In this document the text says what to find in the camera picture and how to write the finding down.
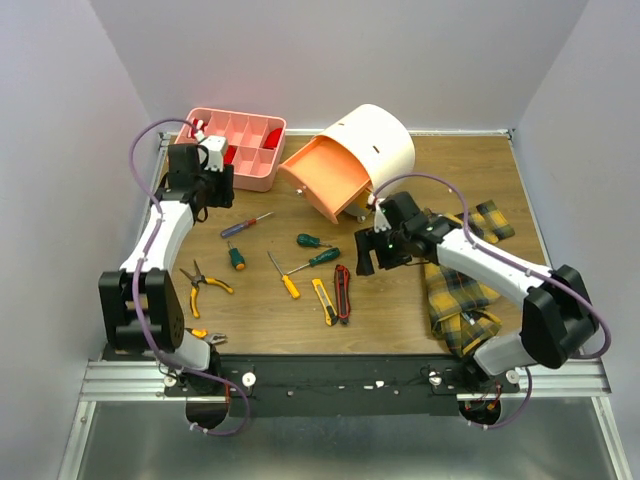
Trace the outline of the long green screwdriver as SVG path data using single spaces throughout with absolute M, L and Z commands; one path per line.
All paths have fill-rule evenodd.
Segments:
M 293 270 L 291 270 L 290 272 L 288 272 L 288 275 L 292 275 L 293 273 L 296 273 L 302 269 L 305 269 L 307 267 L 315 267 L 318 266 L 320 264 L 324 264 L 327 263 L 329 261 L 333 261 L 336 260 L 341 254 L 341 251 L 339 248 L 337 247 L 332 247 L 329 248 L 327 250 L 324 250 L 323 252 L 321 252 L 320 254 L 312 257 L 311 259 L 309 259 L 304 265 L 299 266 Z

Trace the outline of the red black utility knife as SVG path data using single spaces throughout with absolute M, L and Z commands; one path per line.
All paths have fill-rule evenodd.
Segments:
M 337 316 L 342 325 L 349 324 L 351 312 L 349 279 L 349 270 L 344 265 L 337 265 L 334 270 L 334 287 L 337 302 Z

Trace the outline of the white round drawer cabinet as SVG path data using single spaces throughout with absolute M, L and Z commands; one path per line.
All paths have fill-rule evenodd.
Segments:
M 278 167 L 279 175 L 331 223 L 368 215 L 368 196 L 415 166 L 409 131 L 391 113 L 363 104 L 315 135 Z

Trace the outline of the stubby green orange screwdriver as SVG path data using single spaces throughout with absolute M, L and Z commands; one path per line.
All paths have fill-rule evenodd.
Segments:
M 242 271 L 246 268 L 246 261 L 239 249 L 236 248 L 230 241 L 227 242 L 228 254 L 232 267 L 236 271 Z

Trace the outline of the yellow utility knife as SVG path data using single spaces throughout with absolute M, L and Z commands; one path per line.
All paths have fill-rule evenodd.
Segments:
M 331 302 L 329 295 L 326 291 L 324 283 L 322 282 L 321 279 L 314 278 L 312 280 L 312 285 L 322 305 L 326 325 L 327 326 L 335 325 L 338 321 L 338 317 L 336 314 L 335 307 L 333 306 L 333 303 Z

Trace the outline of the yellow handle screwdriver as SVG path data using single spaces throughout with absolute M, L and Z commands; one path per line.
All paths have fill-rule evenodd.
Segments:
M 301 294 L 300 294 L 299 290 L 297 289 L 296 285 L 294 284 L 294 282 L 289 277 L 289 275 L 284 273 L 284 271 L 281 269 L 280 265 L 278 264 L 275 256 L 270 251 L 267 252 L 267 255 L 269 256 L 271 262 L 273 263 L 273 265 L 275 266 L 276 270 L 280 274 L 281 281 L 282 281 L 283 285 L 285 286 L 286 290 L 288 291 L 289 295 L 293 299 L 299 299 Z

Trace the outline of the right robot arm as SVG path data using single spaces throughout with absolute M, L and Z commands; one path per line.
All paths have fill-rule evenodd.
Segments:
M 548 270 L 475 236 L 462 221 L 428 215 L 406 192 L 385 199 L 370 196 L 373 224 L 355 233 L 357 274 L 393 269 L 421 259 L 467 275 L 517 305 L 517 333 L 493 337 L 473 348 L 460 379 L 480 392 L 496 376 L 521 367 L 558 369 L 598 330 L 598 321 L 577 270 Z

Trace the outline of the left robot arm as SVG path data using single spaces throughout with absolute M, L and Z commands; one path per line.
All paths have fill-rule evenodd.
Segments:
M 197 144 L 169 147 L 165 183 L 152 196 L 138 244 L 115 271 L 98 281 L 106 336 L 116 351 L 151 353 L 201 395 L 235 390 L 222 377 L 211 341 L 185 326 L 171 273 L 187 234 L 210 209 L 231 207 L 234 168 L 221 150 Z

